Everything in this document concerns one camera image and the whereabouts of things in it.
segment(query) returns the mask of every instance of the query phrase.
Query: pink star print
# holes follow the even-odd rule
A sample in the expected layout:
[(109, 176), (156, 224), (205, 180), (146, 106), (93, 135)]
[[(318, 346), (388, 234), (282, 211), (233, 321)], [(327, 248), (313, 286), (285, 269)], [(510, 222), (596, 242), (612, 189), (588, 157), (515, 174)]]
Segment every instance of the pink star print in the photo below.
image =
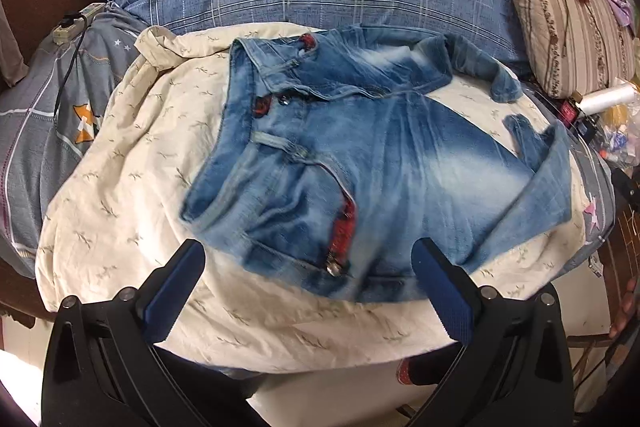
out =
[(598, 213), (596, 212), (596, 198), (591, 198), (590, 194), (589, 198), (589, 206), (585, 208), (584, 213), (591, 216), (591, 228), (589, 229), (589, 233), (591, 233), (594, 227), (599, 230), (600, 226), (598, 224)]

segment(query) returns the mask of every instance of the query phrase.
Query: gray bedsheet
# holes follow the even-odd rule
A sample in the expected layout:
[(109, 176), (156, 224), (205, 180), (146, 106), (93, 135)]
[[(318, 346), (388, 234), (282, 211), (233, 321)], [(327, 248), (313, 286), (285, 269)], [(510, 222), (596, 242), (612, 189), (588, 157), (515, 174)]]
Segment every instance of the gray bedsheet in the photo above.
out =
[(0, 95), (0, 229), (15, 250), (0, 249), (0, 256), (22, 275), (34, 277), (47, 205), (91, 146), (111, 92), (138, 56), (134, 42), (144, 28), (115, 4), (95, 17), (57, 117), (54, 104), (75, 42), (57, 46), (46, 37), (28, 76)]

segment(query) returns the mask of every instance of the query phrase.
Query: striped cushion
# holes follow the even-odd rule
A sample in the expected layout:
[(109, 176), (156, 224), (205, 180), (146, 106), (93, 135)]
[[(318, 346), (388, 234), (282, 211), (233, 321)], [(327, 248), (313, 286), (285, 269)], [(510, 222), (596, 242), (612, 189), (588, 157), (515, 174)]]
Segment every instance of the striped cushion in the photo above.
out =
[(513, 2), (531, 68), (550, 96), (587, 94), (634, 76), (631, 31), (618, 25), (607, 0)]

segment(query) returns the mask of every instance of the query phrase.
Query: white roll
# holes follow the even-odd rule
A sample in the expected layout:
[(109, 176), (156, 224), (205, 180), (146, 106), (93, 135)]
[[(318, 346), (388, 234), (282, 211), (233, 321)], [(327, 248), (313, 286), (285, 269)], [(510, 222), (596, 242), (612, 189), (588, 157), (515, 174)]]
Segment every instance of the white roll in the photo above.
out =
[(619, 103), (633, 102), (636, 97), (636, 88), (633, 84), (625, 82), (621, 86), (609, 87), (582, 97), (582, 101), (577, 104), (578, 108), (587, 116), (604, 111), (609, 107)]

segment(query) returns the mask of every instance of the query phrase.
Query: black cable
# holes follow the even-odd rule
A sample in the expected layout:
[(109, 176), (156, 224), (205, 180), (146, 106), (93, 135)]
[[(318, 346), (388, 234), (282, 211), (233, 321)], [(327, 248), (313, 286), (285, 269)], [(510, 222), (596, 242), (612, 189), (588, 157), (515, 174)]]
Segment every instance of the black cable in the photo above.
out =
[(76, 50), (74, 51), (74, 54), (71, 57), (71, 62), (69, 63), (69, 67), (66, 70), (65, 78), (63, 78), (62, 84), (60, 84), (60, 87), (58, 88), (58, 95), (56, 96), (56, 104), (53, 107), (54, 118), (56, 117), (56, 114), (58, 112), (58, 106), (60, 106), (60, 98), (62, 98), (62, 90), (65, 89), (66, 80), (69, 78), (69, 75), (71, 74), (71, 68), (73, 68), (76, 58), (78, 58), (78, 52), (80, 51), (80, 44), (82, 44), (82, 39), (84, 39), (86, 28), (89, 25), (84, 15), (82, 15), (80, 12), (73, 12), (65, 15), (63, 22), (66, 22), (68, 24), (67, 26), (63, 26), (63, 27), (71, 26), (75, 19), (82, 19), (84, 21), (84, 26), (82, 27), (82, 33), (80, 34), (80, 39), (76, 44)]
[(593, 369), (591, 369), (591, 370), (590, 370), (589, 374), (588, 374), (586, 377), (584, 377), (582, 380), (580, 380), (580, 382), (578, 382), (578, 385), (576, 385), (576, 386), (574, 387), (574, 394), (578, 391), (578, 389), (580, 388), (580, 386), (581, 386), (582, 384), (584, 384), (584, 383), (589, 379), (589, 377), (590, 377), (591, 375), (593, 375), (593, 373), (595, 373), (595, 372), (596, 372), (596, 369), (597, 369), (597, 368), (599, 368), (599, 367), (604, 363), (604, 358), (605, 358), (605, 357), (602, 357), (602, 360), (600, 360), (600, 362), (598, 362), (598, 363), (593, 367)]

